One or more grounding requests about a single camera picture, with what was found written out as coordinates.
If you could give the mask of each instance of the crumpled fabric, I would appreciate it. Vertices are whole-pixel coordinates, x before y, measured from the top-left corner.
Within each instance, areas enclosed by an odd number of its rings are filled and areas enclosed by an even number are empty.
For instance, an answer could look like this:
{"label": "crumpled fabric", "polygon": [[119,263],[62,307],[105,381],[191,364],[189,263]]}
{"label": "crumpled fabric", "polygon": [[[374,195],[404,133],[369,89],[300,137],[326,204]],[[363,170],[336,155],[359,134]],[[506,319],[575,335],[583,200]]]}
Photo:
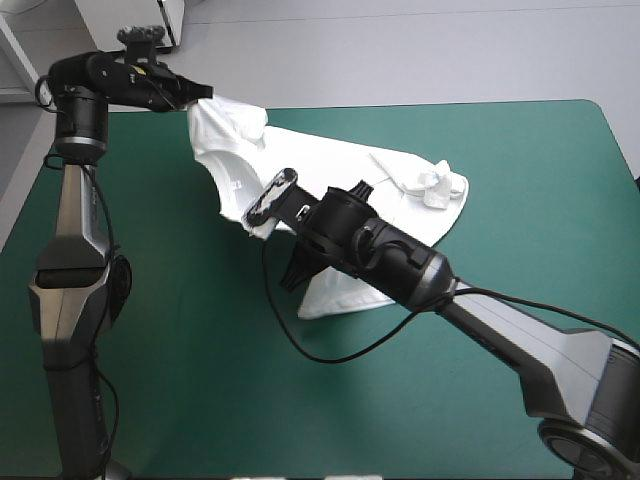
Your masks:
{"label": "crumpled fabric", "polygon": [[[427,245],[449,231],[467,199],[469,182],[444,160],[434,165],[411,153],[267,126],[263,108],[217,95],[199,100],[187,113],[195,159],[216,183],[220,214],[233,222],[242,224],[246,209],[285,167],[294,168],[298,184],[317,198],[329,186],[348,190],[364,180],[374,187],[369,203],[380,217]],[[289,230],[284,224],[277,229]],[[391,303],[363,281],[327,268],[309,282],[298,316],[319,318]]]}

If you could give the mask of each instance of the green table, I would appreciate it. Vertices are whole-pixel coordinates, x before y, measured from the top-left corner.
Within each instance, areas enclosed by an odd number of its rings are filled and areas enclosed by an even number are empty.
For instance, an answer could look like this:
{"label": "green table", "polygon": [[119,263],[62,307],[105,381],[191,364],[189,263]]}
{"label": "green table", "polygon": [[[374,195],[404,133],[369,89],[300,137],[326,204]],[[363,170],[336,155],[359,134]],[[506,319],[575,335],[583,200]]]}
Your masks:
{"label": "green table", "polygon": [[[471,182],[439,244],[459,275],[640,336],[640,199],[594,104],[274,110],[270,123],[448,159]],[[111,114],[110,136],[100,179],[134,288],[99,349],[122,402],[114,456],[135,475],[569,476],[524,415],[516,375],[435,315],[351,364],[302,358],[267,306],[260,242],[217,214],[185,114]],[[59,185],[41,172],[0,256],[0,475],[59,468],[26,291]],[[278,274],[292,243],[273,238]],[[301,293],[278,292],[292,319]],[[328,356],[404,314],[292,323]]]}

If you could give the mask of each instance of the black cable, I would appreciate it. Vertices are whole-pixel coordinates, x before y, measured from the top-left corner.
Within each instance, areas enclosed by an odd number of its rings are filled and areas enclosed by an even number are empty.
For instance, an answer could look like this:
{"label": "black cable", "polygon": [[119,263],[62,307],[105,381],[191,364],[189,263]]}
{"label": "black cable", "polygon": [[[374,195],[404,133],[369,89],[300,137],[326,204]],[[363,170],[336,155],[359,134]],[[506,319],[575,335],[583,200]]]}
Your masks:
{"label": "black cable", "polygon": [[411,312],[398,325],[396,325],[391,331],[389,331],[389,333],[385,334],[384,336],[382,336],[381,338],[379,338],[378,340],[373,342],[368,347],[363,348],[362,350],[359,350],[359,351],[357,351],[355,353],[352,353],[351,355],[346,355],[344,357],[322,358],[322,357],[318,357],[316,355],[313,355],[313,354],[307,352],[302,347],[302,345],[300,345],[300,343],[295,339],[295,337],[293,336],[293,334],[291,333],[291,331],[287,327],[287,324],[284,321],[284,318],[282,317],[282,314],[280,313],[280,311],[278,310],[278,307],[275,304],[273,295],[271,293],[271,287],[270,287],[270,284],[269,284],[269,274],[268,274],[268,268],[267,268],[267,242],[264,242],[263,245],[262,245],[262,273],[263,273],[263,277],[264,277],[264,287],[265,287],[265,292],[267,294],[267,300],[269,301],[269,305],[271,306],[271,309],[273,310],[273,313],[274,313],[276,319],[278,320],[278,324],[280,325],[280,328],[282,328],[282,331],[284,332],[284,334],[289,339],[289,342],[293,345],[293,347],[299,353],[301,353],[305,358],[307,358],[307,359],[309,359],[311,361],[314,361],[314,362],[318,362],[318,363],[339,364],[339,363],[346,363],[346,362],[350,362],[351,360],[355,360],[356,358],[361,357],[363,355],[366,355],[370,351],[374,350],[375,348],[377,348],[380,345],[382,345],[383,343],[385,343],[387,340],[391,339],[400,330],[402,330],[409,322],[411,322],[418,314],[423,313],[423,312],[428,311],[428,310],[432,310],[432,309],[434,309],[434,307],[435,307],[435,310],[437,311],[439,307],[443,306],[443,302],[449,302],[456,296],[471,295],[471,294],[484,295],[484,296],[487,296],[487,297],[497,298],[497,299],[500,299],[500,300],[505,300],[505,301],[513,302],[513,303],[519,303],[519,304],[522,304],[522,305],[527,305],[529,307],[539,308],[539,309],[542,309],[542,310],[548,310],[548,311],[551,311],[551,312],[559,313],[561,315],[572,317],[572,318],[574,318],[576,320],[579,320],[581,322],[587,323],[587,324],[592,325],[592,326],[597,327],[597,328],[601,328],[603,330],[606,330],[608,332],[613,333],[614,335],[617,335],[618,337],[620,337],[623,340],[625,340],[627,343],[629,343],[629,345],[631,345],[632,347],[634,347],[636,350],[638,350],[640,352],[640,344],[638,344],[638,342],[633,340],[629,335],[625,334],[621,330],[619,330],[619,329],[617,329],[615,327],[612,327],[611,325],[608,325],[606,323],[598,322],[596,320],[593,320],[593,319],[591,319],[589,317],[586,317],[584,315],[581,315],[579,313],[575,313],[575,312],[572,312],[570,310],[567,310],[567,309],[564,309],[564,308],[561,308],[561,307],[556,307],[554,305],[548,305],[548,304],[540,303],[540,302],[533,302],[531,300],[525,300],[525,299],[522,299],[522,298],[513,297],[511,295],[505,295],[504,293],[495,292],[493,290],[489,290],[489,289],[486,289],[486,288],[469,287],[469,288],[463,288],[463,289],[454,291],[454,292],[452,292],[450,294],[442,295],[442,296],[434,299],[429,304],[424,305],[419,310]]}
{"label": "black cable", "polygon": [[267,294],[267,300],[269,301],[269,305],[271,306],[271,309],[273,310],[273,313],[274,313],[276,319],[278,320],[278,323],[280,324],[280,328],[282,328],[282,331],[284,332],[284,334],[287,336],[287,338],[289,339],[291,344],[294,346],[294,348],[298,352],[300,352],[304,357],[306,357],[309,360],[312,360],[314,362],[325,363],[325,364],[334,364],[335,365],[335,364],[338,364],[338,363],[346,363],[346,362],[350,362],[351,360],[355,360],[358,357],[366,355],[370,351],[378,348],[380,345],[385,343],[387,340],[389,340],[393,336],[395,336],[400,330],[402,330],[404,327],[406,327],[407,324],[409,322],[411,322],[411,320],[413,320],[418,314],[428,310],[433,305],[436,305],[439,302],[441,302],[442,300],[444,300],[447,297],[449,297],[449,295],[443,295],[442,297],[439,297],[438,299],[436,299],[434,302],[431,302],[429,305],[424,306],[422,309],[417,310],[415,312],[411,312],[398,325],[396,325],[393,329],[391,329],[387,334],[385,334],[384,336],[382,336],[381,338],[379,338],[378,340],[373,342],[368,347],[363,348],[362,350],[358,350],[357,352],[352,353],[351,355],[344,356],[344,357],[322,358],[322,357],[317,357],[316,355],[313,355],[313,354],[307,352],[302,347],[302,345],[300,345],[300,343],[298,343],[298,341],[294,338],[293,334],[289,330],[289,327],[287,327],[287,324],[285,323],[285,321],[284,321],[284,319],[282,317],[282,314],[280,313],[280,311],[278,310],[278,307],[275,304],[275,301],[273,299],[273,295],[271,293],[271,287],[269,285],[269,273],[268,273],[268,268],[267,268],[267,242],[264,242],[263,245],[262,245],[262,274],[264,276],[264,287],[265,287],[265,293]]}
{"label": "black cable", "polygon": [[42,101],[42,97],[40,96],[40,91],[42,90],[42,85],[48,79],[49,79],[49,75],[42,75],[40,78],[38,78],[38,81],[36,82],[36,85],[34,87],[34,96],[36,98],[36,105],[42,108],[45,112],[55,113],[55,114],[59,113],[60,115],[64,115],[69,120],[69,123],[71,124],[71,129],[75,130],[75,124],[73,122],[73,118],[71,118],[71,115],[69,115],[64,110],[57,110],[55,108],[51,108],[51,104],[53,103],[53,95],[51,94],[51,92],[49,92],[49,95],[51,95],[51,99],[49,100],[49,103],[44,103]]}
{"label": "black cable", "polygon": [[118,433],[118,423],[120,421],[120,399],[118,398],[118,392],[116,392],[116,387],[113,386],[113,383],[105,376],[104,373],[98,368],[94,363],[94,368],[98,377],[109,387],[111,390],[111,394],[113,395],[113,427],[111,429],[111,435],[109,436],[109,442],[107,443],[107,449],[104,452],[102,457],[102,465],[100,469],[102,470],[102,480],[106,480],[107,476],[107,465],[109,464],[109,460],[111,460],[111,451],[113,450],[113,444],[116,440],[116,433]]}
{"label": "black cable", "polygon": [[[98,180],[96,180],[95,176],[92,175],[92,172],[89,171],[86,165],[80,165],[80,168],[82,169],[84,174],[87,176],[87,178],[91,182],[91,185],[96,191],[96,194],[98,195],[98,200],[100,201],[100,205],[102,207],[102,212],[104,213],[104,218],[107,223],[107,235],[108,235],[108,241],[109,241],[109,250],[107,251],[107,263],[110,264],[111,261],[113,260],[114,253],[115,253],[115,240],[114,240],[114,234],[113,234],[113,224],[111,222],[111,214],[109,213],[109,207],[107,206],[107,201],[105,200],[104,193],[102,192],[102,188],[100,188],[100,184],[98,183]],[[111,381],[104,375],[104,373],[102,373],[102,371],[98,368],[98,365],[95,362],[95,358],[97,357],[97,355],[95,354],[95,344],[98,338],[98,334],[100,333],[100,329],[102,328],[102,324],[104,323],[104,319],[107,316],[107,312],[109,310],[109,304],[111,303],[111,296],[112,296],[112,283],[109,282],[107,284],[107,298],[105,299],[104,309],[102,310],[102,315],[100,316],[100,322],[98,322],[98,326],[96,327],[96,330],[93,332],[93,338],[91,340],[91,349],[94,352],[93,368],[95,369],[95,372],[97,373],[98,377],[100,377],[100,379],[102,379],[102,381],[107,385],[107,387],[109,387],[109,390],[111,390],[111,393],[113,395],[113,404],[114,404],[113,427],[111,428],[111,435],[109,436],[107,449],[105,450],[104,455],[102,457],[102,465],[101,465],[102,480],[106,480],[107,465],[109,463],[109,460],[111,460],[111,451],[113,449],[116,433],[118,432],[118,423],[120,421],[120,401],[118,399],[118,393],[116,392],[116,389],[113,386],[113,383],[111,383]]]}
{"label": "black cable", "polygon": [[176,107],[175,104],[167,98],[162,89],[153,80],[148,79],[146,76],[142,76],[142,79],[149,85],[151,85],[156,92],[158,92],[158,95],[160,95],[160,97],[162,97],[162,99],[167,102],[167,105],[169,105],[171,110],[179,110],[178,107]]}
{"label": "black cable", "polygon": [[498,298],[500,300],[505,300],[507,302],[519,303],[521,305],[526,305],[528,307],[539,308],[541,310],[548,310],[550,312],[559,313],[560,315],[564,315],[564,316],[567,316],[567,317],[575,318],[576,320],[579,320],[581,322],[587,323],[587,324],[592,325],[592,326],[597,327],[597,328],[601,328],[602,330],[606,330],[608,332],[613,333],[614,335],[617,335],[618,337],[623,339],[625,342],[627,342],[629,345],[631,345],[633,348],[635,348],[636,350],[638,350],[640,352],[640,344],[638,342],[636,342],[633,338],[631,338],[629,335],[627,335],[626,333],[622,332],[621,330],[619,330],[619,329],[617,329],[615,327],[612,327],[611,325],[608,325],[608,324],[602,323],[602,322],[598,322],[597,320],[594,320],[592,318],[586,317],[586,316],[581,315],[579,313],[572,312],[571,310],[567,310],[567,309],[564,309],[564,308],[561,308],[561,307],[556,307],[555,305],[548,305],[546,303],[533,302],[531,300],[525,300],[523,298],[513,297],[511,295],[505,295],[504,293],[495,292],[495,291],[489,290],[487,288],[469,287],[469,288],[460,289],[460,290],[455,292],[455,296],[456,297],[460,296],[460,295],[471,295],[471,294],[484,295],[486,297]]}
{"label": "black cable", "polygon": [[[51,165],[48,160],[50,158],[53,157],[58,157],[58,158],[62,158],[63,160],[65,159],[70,159],[69,157],[62,155],[60,153],[49,153],[47,155],[45,155],[44,157],[44,165],[47,168],[53,169],[53,170],[62,170],[63,167],[59,167],[59,166],[54,166]],[[78,165],[80,167],[80,169],[82,170],[83,174],[86,175],[86,177],[89,179],[89,181],[91,182],[92,187],[94,188],[94,190],[96,191],[96,194],[98,196],[98,201],[100,202],[100,206],[102,208],[102,211],[104,213],[104,218],[107,224],[107,236],[108,236],[108,250],[107,250],[107,264],[110,264],[111,261],[114,258],[114,253],[115,253],[115,240],[114,240],[114,233],[113,233],[113,224],[111,222],[111,214],[109,213],[109,207],[107,205],[104,193],[102,192],[102,188],[100,188],[100,184],[98,183],[97,179],[95,178],[95,176],[92,174],[92,172],[87,168],[86,165]],[[102,324],[104,323],[105,318],[107,317],[107,313],[109,311],[109,305],[111,303],[111,297],[112,297],[112,283],[110,281],[108,281],[107,283],[107,296],[105,299],[105,303],[104,303],[104,308],[102,309],[102,314],[100,315],[100,321],[98,322],[98,326],[96,327],[95,331],[93,332],[93,338],[91,339],[91,343],[89,346],[89,351],[87,352],[87,357],[85,357],[84,359],[82,359],[81,361],[77,362],[76,364],[72,365],[71,367],[66,367],[64,370],[71,370],[73,368],[76,368],[78,365],[84,363],[85,361],[90,361],[92,364],[92,367],[96,373],[96,375],[98,375],[98,377],[107,385],[107,387],[109,388],[109,390],[111,391],[111,394],[113,395],[113,404],[114,404],[114,418],[113,418],[113,427],[111,428],[111,435],[109,436],[109,441],[107,443],[107,448],[103,454],[102,457],[102,461],[100,464],[100,470],[101,470],[101,477],[102,480],[106,480],[106,475],[107,475],[107,465],[109,463],[109,460],[111,459],[111,451],[113,449],[113,444],[115,442],[115,438],[116,438],[116,433],[118,431],[118,423],[120,421],[120,400],[118,398],[118,393],[116,391],[116,388],[114,387],[113,383],[106,377],[106,375],[104,373],[102,373],[102,371],[98,368],[98,365],[96,363],[96,359],[97,359],[97,353],[96,353],[96,340],[98,337],[98,334],[100,333],[100,329],[102,328]]]}

